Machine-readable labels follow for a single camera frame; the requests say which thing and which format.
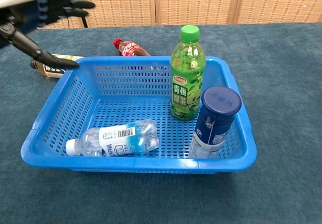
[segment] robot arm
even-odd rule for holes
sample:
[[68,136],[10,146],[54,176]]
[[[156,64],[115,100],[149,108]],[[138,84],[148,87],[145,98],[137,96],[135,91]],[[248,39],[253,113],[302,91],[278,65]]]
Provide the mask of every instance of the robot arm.
[[85,17],[95,4],[85,0],[0,0],[0,48],[11,43],[50,67],[73,68],[78,64],[45,52],[25,35],[69,16]]

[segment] red bottle cap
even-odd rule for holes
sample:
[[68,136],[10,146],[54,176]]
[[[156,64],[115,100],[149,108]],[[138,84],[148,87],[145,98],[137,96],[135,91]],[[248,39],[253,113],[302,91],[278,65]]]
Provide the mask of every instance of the red bottle cap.
[[120,45],[120,43],[121,43],[121,42],[123,42],[123,40],[122,40],[122,39],[120,39],[120,38],[116,38],[116,39],[114,39],[114,40],[113,40],[113,45],[114,45],[114,47],[118,49],[118,48],[119,48],[119,45]]

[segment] barcode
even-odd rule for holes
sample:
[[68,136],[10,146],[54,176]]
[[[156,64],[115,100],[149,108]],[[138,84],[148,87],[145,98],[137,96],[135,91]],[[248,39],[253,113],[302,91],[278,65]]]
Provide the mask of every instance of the barcode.
[[135,135],[134,127],[117,132],[117,137],[128,137],[133,135]]

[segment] dark blue tablecloth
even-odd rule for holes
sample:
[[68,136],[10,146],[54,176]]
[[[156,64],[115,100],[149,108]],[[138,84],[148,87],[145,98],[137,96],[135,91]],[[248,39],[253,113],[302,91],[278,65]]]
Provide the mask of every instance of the dark blue tablecloth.
[[[258,157],[216,175],[37,169],[21,145],[57,80],[0,50],[0,223],[322,223],[322,24],[201,26],[207,55],[228,62]],[[52,53],[117,55],[115,37],[169,55],[179,26],[40,30]]]

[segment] wall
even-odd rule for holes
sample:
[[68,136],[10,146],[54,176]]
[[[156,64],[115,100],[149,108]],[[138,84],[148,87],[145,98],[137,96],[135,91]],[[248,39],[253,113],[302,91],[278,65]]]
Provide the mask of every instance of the wall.
[[[322,0],[91,0],[89,27],[322,22]],[[70,18],[71,28],[83,27]],[[68,28],[67,19],[46,28]]]

